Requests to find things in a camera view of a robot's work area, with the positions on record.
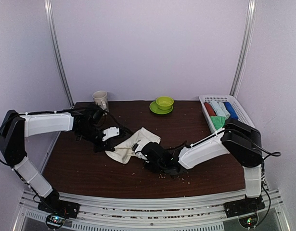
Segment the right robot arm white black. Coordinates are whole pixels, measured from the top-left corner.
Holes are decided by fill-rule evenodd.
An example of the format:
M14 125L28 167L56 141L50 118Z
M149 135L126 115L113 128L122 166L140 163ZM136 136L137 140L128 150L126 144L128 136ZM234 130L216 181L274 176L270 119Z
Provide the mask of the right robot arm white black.
M263 156L260 132L243 122L229 119L225 125L196 143L165 149L159 143L144 141L135 149L145 168L175 176L221 155L231 154L243 167L245 198L241 209L251 212L259 204Z

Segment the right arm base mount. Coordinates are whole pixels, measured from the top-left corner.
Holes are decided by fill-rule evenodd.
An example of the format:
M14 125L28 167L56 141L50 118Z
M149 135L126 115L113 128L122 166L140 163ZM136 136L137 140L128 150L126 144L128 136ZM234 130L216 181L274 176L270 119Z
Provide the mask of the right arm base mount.
M259 201L259 202L255 200L247 201L246 199L226 202L224 204L224 210L227 218L254 213L264 208L265 208L265 203L263 201Z

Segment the green microfiber towel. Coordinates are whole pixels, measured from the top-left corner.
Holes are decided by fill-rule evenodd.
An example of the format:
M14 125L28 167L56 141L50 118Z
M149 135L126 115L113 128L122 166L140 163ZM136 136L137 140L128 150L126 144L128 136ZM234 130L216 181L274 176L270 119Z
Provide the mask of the green microfiber towel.
M222 116L210 116L212 124L216 130L222 128L225 125L225 117Z

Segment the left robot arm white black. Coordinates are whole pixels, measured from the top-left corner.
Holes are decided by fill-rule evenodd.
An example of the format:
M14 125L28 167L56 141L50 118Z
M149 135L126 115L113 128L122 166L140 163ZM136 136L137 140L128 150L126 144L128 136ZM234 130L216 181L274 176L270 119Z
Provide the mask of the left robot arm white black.
M111 151L110 140L122 133L121 126L102 128L99 122L109 113L96 105L58 111L6 112L0 126L1 163L11 168L53 214L63 209L59 193L40 172L40 157L58 134L73 132L77 139L91 142L96 150Z

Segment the white cream towel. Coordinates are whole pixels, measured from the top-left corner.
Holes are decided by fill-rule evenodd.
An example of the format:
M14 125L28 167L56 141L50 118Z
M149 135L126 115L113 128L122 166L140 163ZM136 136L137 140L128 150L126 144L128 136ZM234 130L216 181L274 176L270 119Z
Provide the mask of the white cream towel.
M133 156L147 161L148 159L141 153L141 150L149 142L156 142L159 144L161 142L161 138L142 127L130 138L115 146L115 150L113 152L105 151L105 153L111 159L122 164L127 164Z

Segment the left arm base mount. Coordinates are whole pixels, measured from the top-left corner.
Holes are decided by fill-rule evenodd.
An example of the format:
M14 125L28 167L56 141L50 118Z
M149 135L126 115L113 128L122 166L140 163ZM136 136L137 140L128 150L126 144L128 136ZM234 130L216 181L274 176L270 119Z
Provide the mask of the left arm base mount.
M65 218L77 218L79 209L80 205L78 203L68 201L59 201L56 207L53 205L47 206L43 202L40 202L38 205L38 210L51 214L58 214Z

